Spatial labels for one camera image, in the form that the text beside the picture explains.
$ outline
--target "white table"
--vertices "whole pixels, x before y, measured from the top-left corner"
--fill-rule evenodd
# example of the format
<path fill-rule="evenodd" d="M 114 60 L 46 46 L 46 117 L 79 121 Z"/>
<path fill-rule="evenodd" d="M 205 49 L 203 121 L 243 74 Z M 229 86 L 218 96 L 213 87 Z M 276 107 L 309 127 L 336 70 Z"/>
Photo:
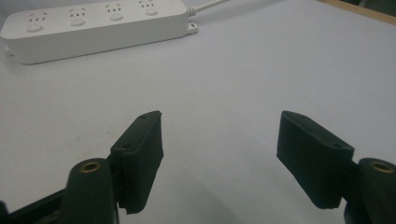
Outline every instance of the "white table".
<path fill-rule="evenodd" d="M 165 156 L 146 209 L 120 210 L 121 223 L 344 223 L 345 203 L 317 209 L 276 158 L 280 113 L 320 123 L 354 161 L 395 163 L 396 27 L 312 0 L 235 0 L 191 20 L 196 35 L 57 62 L 0 54 L 10 211 L 64 188 L 158 109 Z"/>

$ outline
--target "mounting hole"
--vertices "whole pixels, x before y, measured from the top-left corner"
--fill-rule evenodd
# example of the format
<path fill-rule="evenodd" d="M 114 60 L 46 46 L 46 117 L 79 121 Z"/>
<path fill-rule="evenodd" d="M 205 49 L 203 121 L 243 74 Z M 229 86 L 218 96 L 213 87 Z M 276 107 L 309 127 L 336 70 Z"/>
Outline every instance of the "mounting hole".
<path fill-rule="evenodd" d="M 124 144 L 122 145 L 122 148 L 131 148 L 132 146 L 130 144 Z"/>
<path fill-rule="evenodd" d="M 87 163 L 83 164 L 83 165 L 79 168 L 79 170 L 80 170 L 82 173 L 87 174 L 87 173 L 92 173 L 92 172 L 94 172 L 94 171 L 99 170 L 99 168 L 100 168 L 101 166 L 102 166 L 102 164 L 101 164 L 100 162 L 98 162 L 98 161 L 90 161 L 90 162 L 87 162 Z"/>
<path fill-rule="evenodd" d="M 334 147 L 343 147 L 343 146 L 341 146 L 340 144 L 337 144 L 337 143 L 334 143 L 334 144 L 332 144 Z"/>
<path fill-rule="evenodd" d="M 382 172 L 382 173 L 387 173 L 387 174 L 392 174 L 395 172 L 393 167 L 387 165 L 384 162 L 381 161 L 372 161 L 370 162 L 370 165 L 377 171 Z"/>

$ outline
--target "cable strain relief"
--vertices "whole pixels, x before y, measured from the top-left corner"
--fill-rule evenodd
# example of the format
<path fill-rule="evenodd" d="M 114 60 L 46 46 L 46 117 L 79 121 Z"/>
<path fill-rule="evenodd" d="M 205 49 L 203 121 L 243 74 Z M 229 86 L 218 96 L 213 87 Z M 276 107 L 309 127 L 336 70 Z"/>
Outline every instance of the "cable strain relief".
<path fill-rule="evenodd" d="M 189 13 L 189 17 L 195 16 L 195 14 L 196 14 L 194 7 L 187 7 L 187 11 Z"/>

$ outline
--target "power strip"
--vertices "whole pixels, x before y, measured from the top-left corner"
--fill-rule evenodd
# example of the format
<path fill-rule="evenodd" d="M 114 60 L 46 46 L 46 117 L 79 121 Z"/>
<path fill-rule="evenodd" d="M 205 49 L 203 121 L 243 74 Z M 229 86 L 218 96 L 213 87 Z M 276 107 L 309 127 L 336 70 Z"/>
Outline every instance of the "power strip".
<path fill-rule="evenodd" d="M 25 64 L 128 48 L 197 32 L 188 17 L 228 0 L 185 7 L 180 0 L 128 0 L 54 7 L 10 15 L 0 33 Z"/>

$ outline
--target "white power strip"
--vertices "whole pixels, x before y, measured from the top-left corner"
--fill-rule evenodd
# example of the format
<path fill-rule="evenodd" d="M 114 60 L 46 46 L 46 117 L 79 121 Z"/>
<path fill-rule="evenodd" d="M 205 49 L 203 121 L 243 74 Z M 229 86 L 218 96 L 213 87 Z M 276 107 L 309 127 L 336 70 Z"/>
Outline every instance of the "white power strip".
<path fill-rule="evenodd" d="M 180 0 L 111 1 L 10 15 L 0 33 L 21 63 L 43 63 L 182 37 L 188 17 L 228 0 L 185 7 Z"/>

